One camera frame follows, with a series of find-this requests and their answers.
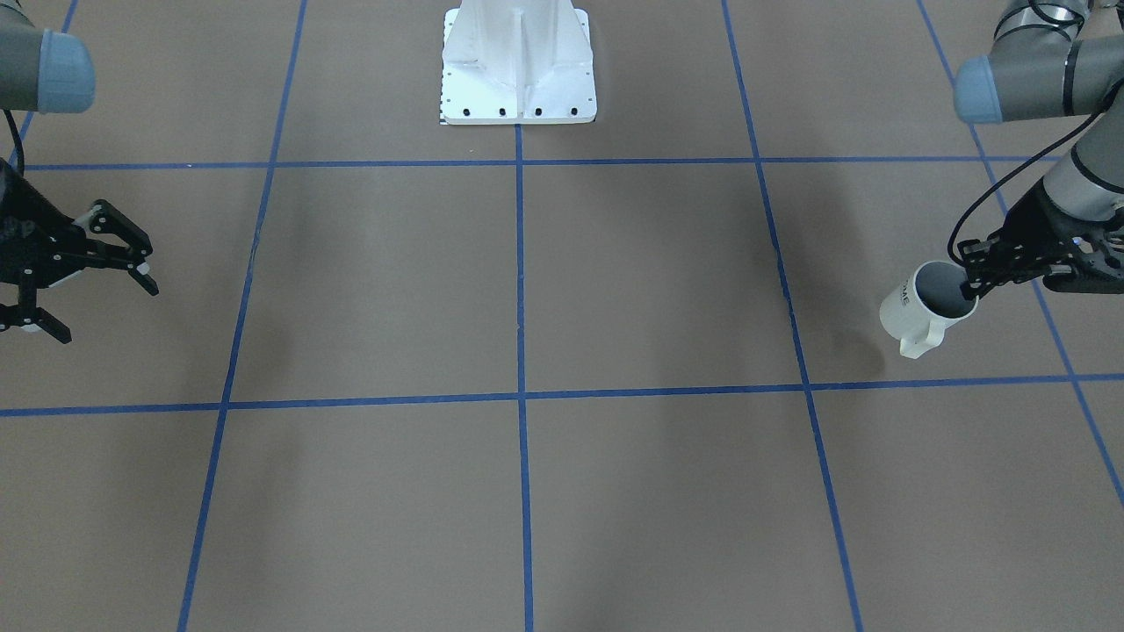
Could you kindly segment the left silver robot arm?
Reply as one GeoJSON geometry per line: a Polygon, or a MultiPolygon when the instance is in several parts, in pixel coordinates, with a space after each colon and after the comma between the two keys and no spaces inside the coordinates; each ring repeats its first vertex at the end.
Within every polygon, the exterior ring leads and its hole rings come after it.
{"type": "Polygon", "coordinates": [[[961,294],[1041,280],[1059,294],[1121,294],[1121,36],[1084,39],[1091,1],[1012,1],[991,51],[953,83],[960,120],[998,125],[1081,117],[1068,153],[1006,214],[987,240],[959,240],[961,294]]]}

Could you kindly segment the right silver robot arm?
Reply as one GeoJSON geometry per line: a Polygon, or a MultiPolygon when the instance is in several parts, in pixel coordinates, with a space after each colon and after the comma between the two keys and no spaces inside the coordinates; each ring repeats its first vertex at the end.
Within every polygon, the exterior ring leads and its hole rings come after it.
{"type": "Polygon", "coordinates": [[[109,201],[93,201],[72,219],[25,179],[22,137],[15,111],[84,112],[96,101],[96,67],[83,40],[40,29],[17,1],[3,3],[3,115],[15,160],[3,160],[1,184],[1,277],[15,285],[17,301],[3,305],[3,329],[43,332],[61,344],[71,329],[40,307],[39,292],[85,269],[123,269],[151,296],[148,233],[109,201]]]}

